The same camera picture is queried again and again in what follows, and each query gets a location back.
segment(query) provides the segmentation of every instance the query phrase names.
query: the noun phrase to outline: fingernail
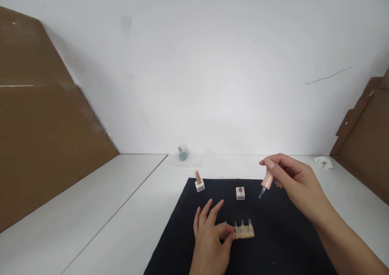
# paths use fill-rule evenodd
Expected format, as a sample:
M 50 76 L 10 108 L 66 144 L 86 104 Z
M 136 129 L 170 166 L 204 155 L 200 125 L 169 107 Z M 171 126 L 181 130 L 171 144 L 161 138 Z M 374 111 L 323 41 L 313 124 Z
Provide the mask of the fingernail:
M 274 168 L 274 162 L 272 160 L 265 159 L 265 165 L 268 168 Z

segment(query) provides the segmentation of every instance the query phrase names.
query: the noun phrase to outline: white table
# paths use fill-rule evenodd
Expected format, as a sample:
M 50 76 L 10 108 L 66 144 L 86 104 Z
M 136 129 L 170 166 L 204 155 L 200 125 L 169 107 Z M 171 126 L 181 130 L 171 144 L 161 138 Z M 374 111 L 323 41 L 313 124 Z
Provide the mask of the white table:
M 188 177 L 263 179 L 263 156 L 169 155 L 64 272 L 65 275 L 143 274 Z M 345 221 L 389 265 L 389 206 L 332 160 L 324 170 L 314 157 L 296 156 L 315 171 Z
M 59 275 L 166 155 L 119 155 L 0 234 L 0 274 Z

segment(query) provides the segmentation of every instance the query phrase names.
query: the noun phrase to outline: black cloth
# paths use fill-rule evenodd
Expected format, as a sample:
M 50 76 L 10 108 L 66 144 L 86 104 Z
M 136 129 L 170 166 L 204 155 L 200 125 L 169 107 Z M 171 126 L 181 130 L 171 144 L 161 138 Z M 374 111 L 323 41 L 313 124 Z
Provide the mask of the black cloth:
M 232 244 L 226 274 L 336 274 L 313 225 L 293 205 L 284 189 L 273 185 L 259 200 L 261 180 L 203 179 L 205 189 L 196 192 L 189 178 L 167 223 L 145 274 L 188 274 L 195 236 L 193 220 L 212 198 L 224 205 L 216 224 L 252 221 L 255 238 Z M 236 187 L 244 187 L 245 200 L 237 201 Z

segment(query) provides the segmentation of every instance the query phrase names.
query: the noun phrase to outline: white tissue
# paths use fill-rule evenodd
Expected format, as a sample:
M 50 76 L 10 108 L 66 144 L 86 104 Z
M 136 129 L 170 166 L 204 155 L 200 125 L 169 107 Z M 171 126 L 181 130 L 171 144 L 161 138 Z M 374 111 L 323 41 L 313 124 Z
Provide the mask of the white tissue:
M 320 166 L 324 163 L 324 169 L 328 170 L 329 168 L 333 168 L 331 160 L 327 157 L 317 157 L 315 158 L 315 162 Z

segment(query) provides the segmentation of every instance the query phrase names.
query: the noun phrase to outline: white wall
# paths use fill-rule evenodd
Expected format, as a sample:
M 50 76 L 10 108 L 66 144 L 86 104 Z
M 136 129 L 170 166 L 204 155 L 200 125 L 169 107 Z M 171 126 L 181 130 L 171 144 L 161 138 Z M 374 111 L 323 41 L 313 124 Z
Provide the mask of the white wall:
M 388 0 L 0 5 L 44 23 L 121 153 L 328 154 L 389 64 Z

